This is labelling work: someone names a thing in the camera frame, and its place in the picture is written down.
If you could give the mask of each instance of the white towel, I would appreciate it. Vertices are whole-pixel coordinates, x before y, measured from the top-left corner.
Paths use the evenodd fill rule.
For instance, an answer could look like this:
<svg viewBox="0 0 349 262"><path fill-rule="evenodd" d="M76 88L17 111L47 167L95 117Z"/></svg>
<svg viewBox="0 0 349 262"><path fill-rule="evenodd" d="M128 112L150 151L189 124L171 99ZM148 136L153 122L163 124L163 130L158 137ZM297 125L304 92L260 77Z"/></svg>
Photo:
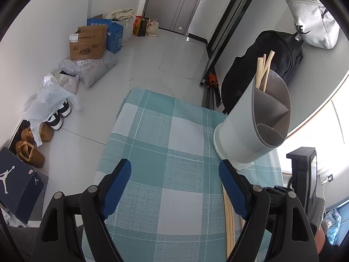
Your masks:
<svg viewBox="0 0 349 262"><path fill-rule="evenodd" d="M111 11L109 14L107 14L106 19L113 19L119 21L133 17L133 15L134 9L119 9Z"/></svg>

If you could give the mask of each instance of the wooden chopstick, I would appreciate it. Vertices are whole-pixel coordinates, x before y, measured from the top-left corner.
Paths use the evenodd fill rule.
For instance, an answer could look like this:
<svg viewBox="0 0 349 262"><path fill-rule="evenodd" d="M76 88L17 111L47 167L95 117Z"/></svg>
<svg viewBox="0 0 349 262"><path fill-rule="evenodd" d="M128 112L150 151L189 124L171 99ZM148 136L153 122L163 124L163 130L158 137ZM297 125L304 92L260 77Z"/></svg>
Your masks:
<svg viewBox="0 0 349 262"><path fill-rule="evenodd" d="M263 54L263 71L264 71L266 59L267 59L267 55L266 55L266 54Z"/></svg>
<svg viewBox="0 0 349 262"><path fill-rule="evenodd" d="M267 87L270 65L272 63L272 59L274 57L274 54L275 54L275 52L273 50L271 50L270 53L269 53L269 56L268 56L268 60L266 61L265 65L264 65L264 68L263 68L261 81L262 81L262 78L264 76L264 73L266 73L266 76L265 76L265 79L264 79L264 84L263 84L263 87L262 87L263 93L265 93L265 90L266 90L266 87Z"/></svg>
<svg viewBox="0 0 349 262"><path fill-rule="evenodd" d="M228 259L235 245L234 210L223 187L224 211L226 213L226 258Z"/></svg>
<svg viewBox="0 0 349 262"><path fill-rule="evenodd" d="M262 72L263 72L263 58L259 57L257 59L257 72L256 72L256 80L255 80L255 88L259 89L262 81Z"/></svg>
<svg viewBox="0 0 349 262"><path fill-rule="evenodd" d="M267 88L267 82L268 82L268 77L269 77L269 71L270 71L270 64L268 65L267 71L265 73L265 80L264 80L264 84L263 84L263 93L265 93L265 90Z"/></svg>

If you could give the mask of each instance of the brown boot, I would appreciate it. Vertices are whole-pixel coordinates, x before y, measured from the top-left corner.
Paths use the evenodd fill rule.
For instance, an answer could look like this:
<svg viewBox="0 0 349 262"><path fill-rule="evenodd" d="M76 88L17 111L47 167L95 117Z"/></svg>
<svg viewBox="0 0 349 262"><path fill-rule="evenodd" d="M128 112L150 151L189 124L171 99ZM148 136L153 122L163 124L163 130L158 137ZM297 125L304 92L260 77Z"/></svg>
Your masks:
<svg viewBox="0 0 349 262"><path fill-rule="evenodd" d="M41 123L40 125L40 137L43 142L50 142L53 137L53 130L46 122Z"/></svg>
<svg viewBox="0 0 349 262"><path fill-rule="evenodd" d="M16 143L16 152L18 157L28 164L41 168L44 165L45 158L38 149L29 142L19 141Z"/></svg>
<svg viewBox="0 0 349 262"><path fill-rule="evenodd" d="M50 142L52 140L53 131L45 122L40 124L40 137L43 142ZM34 136L33 132L30 130L30 126L23 129L21 139L22 141L34 143Z"/></svg>

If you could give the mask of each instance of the black shoe box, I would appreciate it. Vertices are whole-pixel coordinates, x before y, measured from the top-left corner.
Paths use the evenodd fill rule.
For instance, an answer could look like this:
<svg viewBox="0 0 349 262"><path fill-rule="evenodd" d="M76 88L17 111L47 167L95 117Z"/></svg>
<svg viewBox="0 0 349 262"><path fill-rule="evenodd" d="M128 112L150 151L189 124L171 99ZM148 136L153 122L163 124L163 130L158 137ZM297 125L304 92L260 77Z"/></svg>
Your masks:
<svg viewBox="0 0 349 262"><path fill-rule="evenodd" d="M0 201L24 224L28 223L43 187L44 183L34 169L22 162L8 148L1 149Z"/></svg>

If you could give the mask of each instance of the black backpack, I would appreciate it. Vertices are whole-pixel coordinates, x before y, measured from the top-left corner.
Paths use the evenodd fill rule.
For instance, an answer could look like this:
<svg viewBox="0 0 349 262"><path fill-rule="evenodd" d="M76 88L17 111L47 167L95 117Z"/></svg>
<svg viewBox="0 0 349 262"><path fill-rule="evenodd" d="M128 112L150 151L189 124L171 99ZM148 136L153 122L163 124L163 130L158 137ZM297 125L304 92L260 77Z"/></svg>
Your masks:
<svg viewBox="0 0 349 262"><path fill-rule="evenodd" d="M230 113L251 83L256 74L258 57L266 54L268 58L271 50L275 52L275 55L270 69L282 77L286 84L291 80L303 58L301 47L303 41L295 38L297 34L274 30L263 31L254 44L247 49L244 56L235 58L222 83L223 113Z"/></svg>

